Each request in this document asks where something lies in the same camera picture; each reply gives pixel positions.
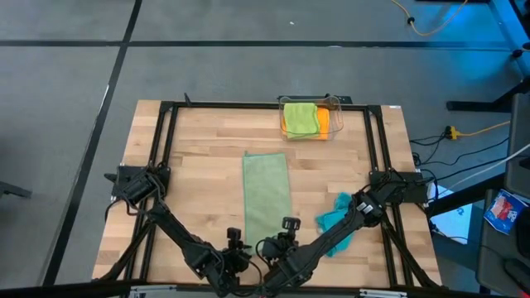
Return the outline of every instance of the floor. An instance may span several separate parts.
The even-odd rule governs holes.
[[[423,31],[458,7],[401,3]],[[137,100],[183,100],[184,92],[196,101],[269,102],[279,94],[343,94],[355,103],[401,105],[410,138],[440,134],[446,125],[473,132],[509,115],[448,112],[445,102],[491,101],[523,77],[497,17],[486,4],[470,4],[445,30],[420,37],[389,0],[2,1],[0,180],[33,196],[0,200],[0,288],[41,282],[70,198],[80,199],[79,212],[56,282],[90,278],[111,190],[103,173],[121,160]],[[326,46],[332,41],[356,42]],[[443,142],[433,160],[451,162],[507,133],[502,127]],[[504,156],[506,148],[426,168],[444,176]],[[433,148],[412,149],[426,158]],[[473,272],[444,258],[439,265],[449,287],[478,290]]]

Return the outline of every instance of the clear plastic bin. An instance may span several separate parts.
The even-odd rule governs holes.
[[[287,96],[280,98],[280,131],[282,139],[285,141],[329,141],[335,138],[335,135],[344,128],[342,121],[342,110],[340,101],[335,96],[329,96],[325,99],[290,99]],[[325,108],[329,111],[329,129],[327,132],[321,127],[319,132],[315,133],[295,133],[287,131],[287,125],[283,118],[283,109],[286,103],[314,103],[317,108]]]

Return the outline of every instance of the lime green cloth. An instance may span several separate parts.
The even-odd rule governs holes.
[[[320,124],[316,104],[314,103],[286,103],[283,107],[283,117],[288,138],[315,137],[320,133]]]

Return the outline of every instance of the butcher block tabletop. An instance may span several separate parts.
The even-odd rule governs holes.
[[[157,125],[160,101],[140,100],[132,120],[122,163],[145,166]],[[402,110],[382,106],[393,167],[414,171]],[[227,246],[226,229],[240,228],[244,240],[242,156],[245,152],[285,153],[291,187],[292,215],[301,220],[296,233],[300,244],[317,238],[315,216],[330,212],[340,192],[354,193],[369,182],[371,170],[363,113],[343,111],[344,128],[332,141],[285,142],[279,112],[253,108],[179,108],[171,148],[171,180],[166,203],[193,234],[215,248]],[[166,117],[164,128],[169,125]],[[379,165],[377,123],[372,119]],[[166,130],[162,132],[161,159]],[[425,214],[414,204],[401,204],[407,246],[429,277],[441,284]],[[93,277],[106,273],[131,241],[135,218],[125,203],[112,207],[101,239]],[[404,284],[398,250],[393,248],[397,280]],[[143,246],[137,253],[132,277],[138,277]],[[252,259],[263,271],[266,265]],[[253,267],[240,273],[243,285],[258,282]],[[168,284],[206,284],[184,263],[181,250],[159,228],[153,245],[148,281]],[[348,249],[323,257],[304,286],[389,287],[380,227],[361,228]]]

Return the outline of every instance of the orange cloth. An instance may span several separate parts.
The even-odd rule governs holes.
[[[328,133],[330,132],[330,110],[327,108],[318,108],[316,110],[316,117],[318,118],[318,123],[320,124],[320,134],[317,137],[313,137],[313,139],[327,140]],[[287,134],[285,118],[282,118],[282,134],[284,136]]]

